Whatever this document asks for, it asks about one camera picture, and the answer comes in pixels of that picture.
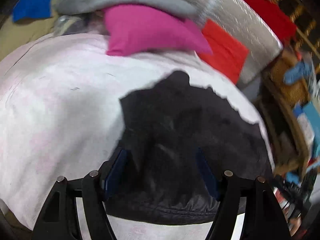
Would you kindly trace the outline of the black puffer jacket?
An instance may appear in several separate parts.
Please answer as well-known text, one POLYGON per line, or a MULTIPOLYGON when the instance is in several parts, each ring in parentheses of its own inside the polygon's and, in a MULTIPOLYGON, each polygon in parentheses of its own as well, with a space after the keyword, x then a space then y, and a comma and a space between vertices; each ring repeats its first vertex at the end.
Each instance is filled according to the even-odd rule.
POLYGON ((182 71, 120 101, 129 153, 106 201, 109 215, 163 225, 211 222, 219 206, 196 162, 204 154, 213 173, 272 177, 257 124, 245 122, 211 88, 191 86, 182 71))

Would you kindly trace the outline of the wicker basket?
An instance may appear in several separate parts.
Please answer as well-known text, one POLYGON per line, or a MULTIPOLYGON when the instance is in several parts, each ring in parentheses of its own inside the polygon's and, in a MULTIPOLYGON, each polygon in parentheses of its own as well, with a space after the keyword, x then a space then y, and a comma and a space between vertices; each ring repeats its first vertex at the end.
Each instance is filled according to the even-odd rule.
POLYGON ((291 108, 295 107, 296 104, 304 106, 310 101, 310 94, 304 79, 295 81, 291 85, 286 85, 284 82, 285 72, 297 62, 295 55, 282 53, 264 71, 263 75, 264 79, 271 82, 276 92, 291 108))

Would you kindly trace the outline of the wooden shelf unit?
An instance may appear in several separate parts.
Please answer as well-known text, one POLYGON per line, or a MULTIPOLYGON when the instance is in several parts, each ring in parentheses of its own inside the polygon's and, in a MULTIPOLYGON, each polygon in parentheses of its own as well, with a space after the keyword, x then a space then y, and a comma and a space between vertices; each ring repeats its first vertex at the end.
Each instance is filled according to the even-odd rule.
MULTIPOLYGON (((288 50, 282 53, 295 55, 288 50)), ((264 71, 261 75, 260 94, 255 105, 266 125, 275 163, 274 170, 282 170, 283 173, 296 171, 298 176, 303 178, 309 162, 309 153, 302 129, 293 113, 293 108, 276 92, 271 82, 264 79, 264 71)))

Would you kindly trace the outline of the white terry bed cover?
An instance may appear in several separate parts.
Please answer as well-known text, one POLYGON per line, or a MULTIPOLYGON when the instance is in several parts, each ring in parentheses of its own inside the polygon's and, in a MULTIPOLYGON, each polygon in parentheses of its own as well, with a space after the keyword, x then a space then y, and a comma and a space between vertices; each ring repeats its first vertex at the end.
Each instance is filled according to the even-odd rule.
POLYGON ((58 176, 81 178, 109 158, 124 128, 120 98, 175 70, 211 87, 267 138, 253 104, 195 53, 112 57, 107 40, 46 35, 1 61, 1 200, 29 229, 58 176))

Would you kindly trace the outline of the blue cloth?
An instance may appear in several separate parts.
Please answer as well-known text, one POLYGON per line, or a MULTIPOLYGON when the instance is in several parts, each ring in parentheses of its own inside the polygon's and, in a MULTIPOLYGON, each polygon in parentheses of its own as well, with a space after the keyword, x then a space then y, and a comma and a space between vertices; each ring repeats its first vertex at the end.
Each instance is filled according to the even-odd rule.
POLYGON ((283 77, 286 85, 292 85, 302 78, 307 78, 312 74, 312 66, 304 61, 298 61, 292 68, 288 69, 283 77))

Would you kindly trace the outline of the red cushion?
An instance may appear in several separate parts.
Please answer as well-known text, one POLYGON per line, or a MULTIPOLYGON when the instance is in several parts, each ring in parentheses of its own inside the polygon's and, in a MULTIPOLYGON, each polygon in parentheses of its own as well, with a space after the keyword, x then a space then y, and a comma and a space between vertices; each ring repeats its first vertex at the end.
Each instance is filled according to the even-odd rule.
POLYGON ((208 19, 202 29, 212 54, 198 53, 198 57, 237 84, 249 50, 214 21, 208 19))

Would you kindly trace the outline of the red blanket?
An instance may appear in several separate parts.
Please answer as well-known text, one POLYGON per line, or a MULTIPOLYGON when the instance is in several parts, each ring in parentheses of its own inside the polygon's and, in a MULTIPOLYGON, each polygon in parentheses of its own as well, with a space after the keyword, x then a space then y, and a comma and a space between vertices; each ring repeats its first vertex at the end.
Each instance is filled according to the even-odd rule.
POLYGON ((278 5, 270 0, 244 0, 271 28, 281 43, 288 43, 294 38, 297 27, 291 22, 278 5))

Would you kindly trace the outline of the silver grey blanket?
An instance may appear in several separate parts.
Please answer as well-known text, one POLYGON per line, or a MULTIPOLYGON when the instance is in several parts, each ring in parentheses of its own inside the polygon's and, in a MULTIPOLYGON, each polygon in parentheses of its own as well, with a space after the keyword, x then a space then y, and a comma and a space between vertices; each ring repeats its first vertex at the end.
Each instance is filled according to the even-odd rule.
POLYGON ((282 52, 279 38, 244 0, 185 1, 196 8, 195 22, 199 26, 203 27, 209 18, 249 49, 239 87, 246 87, 255 80, 282 52))

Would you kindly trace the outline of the pink folded garment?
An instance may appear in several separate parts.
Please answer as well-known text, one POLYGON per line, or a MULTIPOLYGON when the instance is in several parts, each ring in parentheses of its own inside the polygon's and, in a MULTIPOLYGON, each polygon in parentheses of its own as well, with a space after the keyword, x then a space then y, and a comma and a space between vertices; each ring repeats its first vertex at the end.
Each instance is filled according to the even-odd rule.
POLYGON ((129 56, 154 49, 212 53, 192 20, 145 5, 116 5, 103 12, 105 28, 110 34, 107 55, 129 56))

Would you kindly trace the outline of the blue garment on floor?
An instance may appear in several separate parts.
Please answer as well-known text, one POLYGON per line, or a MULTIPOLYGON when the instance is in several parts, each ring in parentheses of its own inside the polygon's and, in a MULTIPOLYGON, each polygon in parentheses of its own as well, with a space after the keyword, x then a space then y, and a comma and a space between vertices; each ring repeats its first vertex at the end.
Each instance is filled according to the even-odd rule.
POLYGON ((12 11, 12 21, 51 17, 51 0, 19 0, 12 11))

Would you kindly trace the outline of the grey garment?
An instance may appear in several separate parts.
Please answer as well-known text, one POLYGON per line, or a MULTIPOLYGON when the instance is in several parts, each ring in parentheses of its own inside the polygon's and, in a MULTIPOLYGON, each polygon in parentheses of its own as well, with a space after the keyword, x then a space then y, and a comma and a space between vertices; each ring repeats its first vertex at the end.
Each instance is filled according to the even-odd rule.
POLYGON ((77 15, 122 4, 146 5, 179 18, 193 18, 197 13, 196 8, 184 0, 60 0, 56 10, 62 15, 77 15))

